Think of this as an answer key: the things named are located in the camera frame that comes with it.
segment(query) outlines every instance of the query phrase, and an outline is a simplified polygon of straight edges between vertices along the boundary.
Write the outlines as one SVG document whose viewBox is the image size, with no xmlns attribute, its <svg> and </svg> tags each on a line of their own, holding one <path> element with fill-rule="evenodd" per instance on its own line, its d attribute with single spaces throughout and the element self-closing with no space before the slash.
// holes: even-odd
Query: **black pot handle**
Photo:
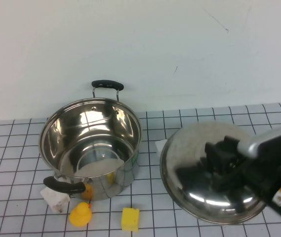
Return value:
<svg viewBox="0 0 281 237">
<path fill-rule="evenodd" d="M 43 184 L 45 184 L 50 189 L 64 193 L 64 194 L 80 194 L 85 191 L 85 185 L 83 182 L 78 182 L 75 184 L 69 184 L 66 182 L 60 182 L 56 180 L 53 176 L 44 178 Z"/>
<path fill-rule="evenodd" d="M 95 98 L 95 89 L 96 88 L 110 88 L 110 89 L 115 89 L 116 92 L 116 97 L 117 97 L 117 101 L 119 101 L 119 91 L 124 89 L 124 85 L 114 81 L 114 80 L 95 80 L 91 83 L 91 85 L 93 86 L 93 98 Z"/>
</svg>

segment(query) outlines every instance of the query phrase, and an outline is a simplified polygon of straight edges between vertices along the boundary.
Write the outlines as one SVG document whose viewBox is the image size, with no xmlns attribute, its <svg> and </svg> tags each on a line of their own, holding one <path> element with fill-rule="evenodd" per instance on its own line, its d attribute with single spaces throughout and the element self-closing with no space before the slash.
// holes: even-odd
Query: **stainless steel lid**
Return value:
<svg viewBox="0 0 281 237">
<path fill-rule="evenodd" d="M 192 215 L 216 224 L 235 224 L 257 215 L 265 206 L 247 187 L 216 192 L 211 174 L 202 166 L 206 142 L 231 136 L 249 137 L 240 127 L 220 123 L 193 123 L 177 131 L 161 154 L 162 181 L 173 200 Z"/>
</svg>

